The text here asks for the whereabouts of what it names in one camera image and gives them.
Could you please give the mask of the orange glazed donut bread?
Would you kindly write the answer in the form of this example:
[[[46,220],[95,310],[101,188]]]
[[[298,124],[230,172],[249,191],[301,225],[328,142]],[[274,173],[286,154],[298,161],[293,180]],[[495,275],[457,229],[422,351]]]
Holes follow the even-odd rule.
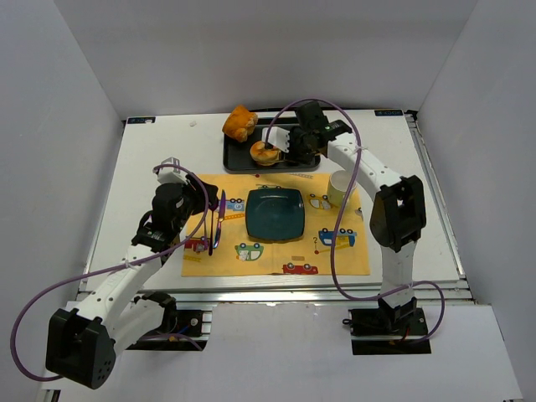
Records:
[[[261,166],[271,166],[280,161],[281,151],[277,147],[267,148],[265,142],[255,142],[250,148],[250,156]]]

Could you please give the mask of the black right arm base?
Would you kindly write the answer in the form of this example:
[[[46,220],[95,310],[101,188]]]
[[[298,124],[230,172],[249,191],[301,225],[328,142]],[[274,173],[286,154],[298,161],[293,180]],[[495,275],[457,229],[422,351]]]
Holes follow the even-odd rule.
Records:
[[[425,314],[418,308],[413,315],[388,329],[379,309],[348,311],[342,325],[350,331],[354,356],[431,354],[430,341],[419,341],[428,334]]]

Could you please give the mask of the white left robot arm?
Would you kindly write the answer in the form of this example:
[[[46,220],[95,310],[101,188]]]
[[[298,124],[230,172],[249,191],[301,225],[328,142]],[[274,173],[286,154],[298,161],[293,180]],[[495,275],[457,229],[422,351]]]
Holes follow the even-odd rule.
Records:
[[[90,389],[111,375],[116,358],[150,331],[168,332],[176,301],[160,291],[137,293],[163,266],[189,218],[218,207],[218,189],[192,173],[157,186],[118,271],[70,310],[49,320],[45,367]]]

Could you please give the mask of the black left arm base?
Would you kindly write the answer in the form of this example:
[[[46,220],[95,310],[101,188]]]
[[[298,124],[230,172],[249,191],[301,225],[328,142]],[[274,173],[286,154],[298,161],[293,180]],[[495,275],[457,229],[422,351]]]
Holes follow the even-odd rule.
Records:
[[[135,296],[132,303],[159,302],[165,308],[163,325],[144,334],[127,348],[131,351],[202,352],[208,343],[209,312],[171,307],[174,298],[162,292]]]

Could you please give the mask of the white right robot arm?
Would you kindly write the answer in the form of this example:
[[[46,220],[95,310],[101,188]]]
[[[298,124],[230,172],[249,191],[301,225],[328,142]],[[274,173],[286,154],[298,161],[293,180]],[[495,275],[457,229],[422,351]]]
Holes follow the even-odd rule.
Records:
[[[381,249],[382,283],[377,297],[383,326],[393,331],[415,313],[413,265],[426,226],[424,185],[387,167],[364,147],[350,116],[329,121],[318,99],[295,102],[299,130],[290,135],[289,154],[322,154],[348,173],[373,202],[369,229]]]

